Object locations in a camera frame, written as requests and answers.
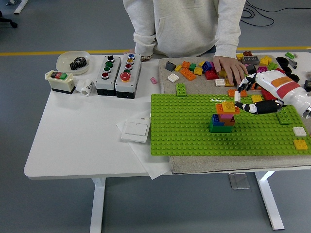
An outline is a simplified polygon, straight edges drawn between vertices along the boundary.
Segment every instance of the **black gear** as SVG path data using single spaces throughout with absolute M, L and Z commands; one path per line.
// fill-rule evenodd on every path
M 85 57 L 77 57 L 74 59 L 74 62 L 70 63 L 71 70 L 76 70 L 77 68 L 82 68 L 86 66 L 86 58 Z

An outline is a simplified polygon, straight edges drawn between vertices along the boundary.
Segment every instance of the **white paper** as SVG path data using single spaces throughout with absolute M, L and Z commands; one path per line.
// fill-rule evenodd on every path
M 150 110 L 139 113 L 131 118 L 149 118 Z M 118 129 L 122 132 L 126 119 L 117 124 Z M 150 153 L 150 134 L 148 135 L 146 143 L 127 142 L 133 150 L 136 157 L 139 159 L 142 166 L 148 172 L 150 178 L 153 180 L 164 173 L 171 171 L 169 158 L 167 156 L 152 156 Z

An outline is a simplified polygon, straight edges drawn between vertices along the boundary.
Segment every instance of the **white hoodie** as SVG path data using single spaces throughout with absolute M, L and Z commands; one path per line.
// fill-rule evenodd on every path
M 235 58 L 245 0 L 123 0 L 134 26 L 135 53 L 148 57 Z

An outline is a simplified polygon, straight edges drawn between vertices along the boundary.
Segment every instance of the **person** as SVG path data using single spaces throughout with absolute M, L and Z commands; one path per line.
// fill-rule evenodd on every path
M 215 53 L 219 72 L 241 83 L 246 67 L 236 59 L 245 0 L 123 0 L 134 27 L 135 53 L 194 57 Z

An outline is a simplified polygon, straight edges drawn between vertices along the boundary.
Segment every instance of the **green button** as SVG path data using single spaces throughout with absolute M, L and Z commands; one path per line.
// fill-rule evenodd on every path
M 62 79 L 62 80 L 65 80 L 66 77 L 67 77 L 67 74 L 66 73 L 62 73 L 62 75 L 59 78 Z

